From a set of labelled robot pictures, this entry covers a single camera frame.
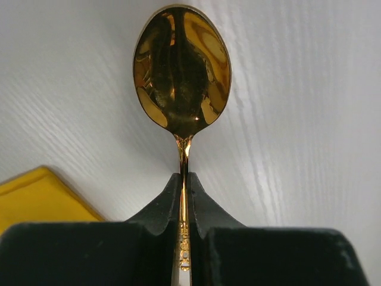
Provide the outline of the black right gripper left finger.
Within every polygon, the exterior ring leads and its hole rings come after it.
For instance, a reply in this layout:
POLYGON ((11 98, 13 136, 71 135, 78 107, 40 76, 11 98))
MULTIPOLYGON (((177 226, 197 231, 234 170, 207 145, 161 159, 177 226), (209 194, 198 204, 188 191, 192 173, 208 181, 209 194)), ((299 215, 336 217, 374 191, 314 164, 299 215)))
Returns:
POLYGON ((123 222, 18 223, 1 236, 2 285, 177 285, 181 178, 123 222))

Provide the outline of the gold spoon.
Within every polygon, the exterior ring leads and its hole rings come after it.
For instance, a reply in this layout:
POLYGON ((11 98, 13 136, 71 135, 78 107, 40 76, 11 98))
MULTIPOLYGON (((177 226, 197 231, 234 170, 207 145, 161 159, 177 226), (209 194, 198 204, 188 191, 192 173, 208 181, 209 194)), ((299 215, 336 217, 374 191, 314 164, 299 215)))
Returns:
POLYGON ((175 138, 182 179, 173 285, 191 285, 188 166, 193 137, 225 109, 232 82, 226 45, 200 10, 173 4, 158 10, 138 39, 133 80, 146 115, 175 138))

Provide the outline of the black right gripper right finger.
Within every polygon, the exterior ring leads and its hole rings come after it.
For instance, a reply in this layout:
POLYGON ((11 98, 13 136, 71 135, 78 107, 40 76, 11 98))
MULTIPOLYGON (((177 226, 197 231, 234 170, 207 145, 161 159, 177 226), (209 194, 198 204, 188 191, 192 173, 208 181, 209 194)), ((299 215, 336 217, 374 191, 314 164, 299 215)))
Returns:
POLYGON ((248 227, 189 174, 193 285, 367 285, 352 244, 329 228, 248 227))

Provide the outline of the yellow placemat cloth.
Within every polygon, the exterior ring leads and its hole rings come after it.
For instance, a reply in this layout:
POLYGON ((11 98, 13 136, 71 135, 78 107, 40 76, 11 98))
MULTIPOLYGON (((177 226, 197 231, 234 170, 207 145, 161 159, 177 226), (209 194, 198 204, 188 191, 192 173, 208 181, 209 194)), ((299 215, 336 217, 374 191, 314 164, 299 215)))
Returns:
POLYGON ((47 167, 1 183, 1 233, 17 223, 104 220, 47 167))

